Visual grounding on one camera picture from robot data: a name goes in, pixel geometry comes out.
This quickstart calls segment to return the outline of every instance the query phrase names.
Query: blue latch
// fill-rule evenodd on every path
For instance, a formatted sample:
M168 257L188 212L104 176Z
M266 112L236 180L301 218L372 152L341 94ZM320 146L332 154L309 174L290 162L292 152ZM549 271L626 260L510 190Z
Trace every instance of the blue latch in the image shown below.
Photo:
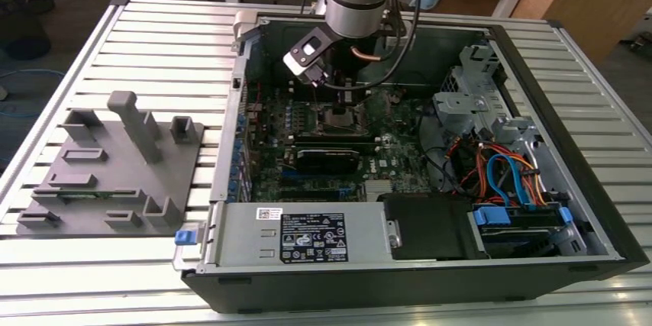
M473 211L473 219L477 225L509 225L508 210L502 206L482 206Z
M192 246L196 244L196 231L176 231L174 244L177 246Z
M561 215L565 224L572 223L572 213L566 207L562 206L558 208L558 214Z

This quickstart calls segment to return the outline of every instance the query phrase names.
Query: motherboard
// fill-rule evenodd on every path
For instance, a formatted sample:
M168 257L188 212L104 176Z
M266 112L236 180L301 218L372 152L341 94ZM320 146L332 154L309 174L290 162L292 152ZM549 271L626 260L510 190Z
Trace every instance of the motherboard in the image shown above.
M252 201L362 202L432 191L417 150L420 100L392 87L346 105L302 99L292 89L250 88Z

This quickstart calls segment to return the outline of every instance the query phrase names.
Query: blue hose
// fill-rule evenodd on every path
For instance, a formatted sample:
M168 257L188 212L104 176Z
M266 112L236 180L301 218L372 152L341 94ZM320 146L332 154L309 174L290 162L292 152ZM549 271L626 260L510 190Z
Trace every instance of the blue hose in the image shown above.
M528 193L525 192L525 190L522 189L522 185L520 184L520 172L518 172L518 167L516 166L516 161L504 154L493 155L489 158L489 162L486 162L486 180L489 181L490 188L498 193L500 197L505 202L505 206L509 206L508 194L504 193L504 191L498 188L496 182L493 181L493 162L498 158L504 158L505 161L509 163L509 167L512 168L513 187L516 188L516 196L518 196L518 201L521 205L530 205Z

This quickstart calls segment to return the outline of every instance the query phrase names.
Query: barcode sticker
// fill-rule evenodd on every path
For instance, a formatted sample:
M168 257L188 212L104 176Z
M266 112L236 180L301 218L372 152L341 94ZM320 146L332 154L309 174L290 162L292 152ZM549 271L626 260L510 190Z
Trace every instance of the barcode sticker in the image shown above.
M257 208L256 219L258 221L277 221L281 218L282 208Z

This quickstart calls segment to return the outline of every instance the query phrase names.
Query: power supply label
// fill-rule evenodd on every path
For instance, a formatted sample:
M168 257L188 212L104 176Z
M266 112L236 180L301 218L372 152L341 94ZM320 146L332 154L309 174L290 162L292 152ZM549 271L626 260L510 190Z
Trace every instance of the power supply label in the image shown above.
M282 214L280 237L284 263L348 261L344 213Z

